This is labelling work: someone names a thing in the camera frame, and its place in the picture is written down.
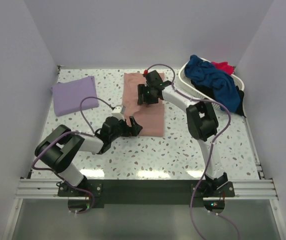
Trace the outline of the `pink t shirt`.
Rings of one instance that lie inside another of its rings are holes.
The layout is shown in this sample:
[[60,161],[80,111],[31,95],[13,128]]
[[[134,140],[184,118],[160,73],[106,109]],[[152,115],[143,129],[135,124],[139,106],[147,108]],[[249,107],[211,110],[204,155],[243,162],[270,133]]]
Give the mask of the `pink t shirt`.
[[141,73],[125,73],[123,84],[122,105],[125,107],[124,117],[130,124],[129,117],[142,126],[140,136],[163,137],[165,129],[165,105],[160,100],[156,104],[138,105],[138,85],[145,84],[146,79]]

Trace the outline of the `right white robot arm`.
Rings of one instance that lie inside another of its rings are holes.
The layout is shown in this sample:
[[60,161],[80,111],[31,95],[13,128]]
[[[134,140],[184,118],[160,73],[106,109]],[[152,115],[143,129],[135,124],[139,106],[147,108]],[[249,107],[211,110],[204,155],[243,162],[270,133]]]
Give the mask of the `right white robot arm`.
[[187,128],[190,135],[197,140],[206,164],[206,192],[213,197],[218,196],[228,182],[227,174],[219,153],[214,149],[214,138],[218,133],[219,122],[212,103],[192,99],[179,93],[170,81],[163,81],[155,70],[145,71],[146,83],[139,84],[138,105],[157,104],[160,100],[169,102],[186,114]]

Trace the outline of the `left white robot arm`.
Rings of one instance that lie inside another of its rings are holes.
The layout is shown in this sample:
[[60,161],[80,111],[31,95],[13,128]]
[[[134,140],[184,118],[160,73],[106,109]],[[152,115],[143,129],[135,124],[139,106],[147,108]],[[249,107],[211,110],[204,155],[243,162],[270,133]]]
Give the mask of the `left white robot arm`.
[[69,184],[69,191],[75,196],[82,196],[87,190],[86,177],[72,163],[79,151],[102,155],[110,149],[112,142],[119,137],[136,137],[143,127],[133,116],[129,117],[131,125],[114,116],[107,117],[101,128],[93,135],[72,131],[67,126],[59,125],[35,149],[34,170],[37,161],[42,161],[47,168]]

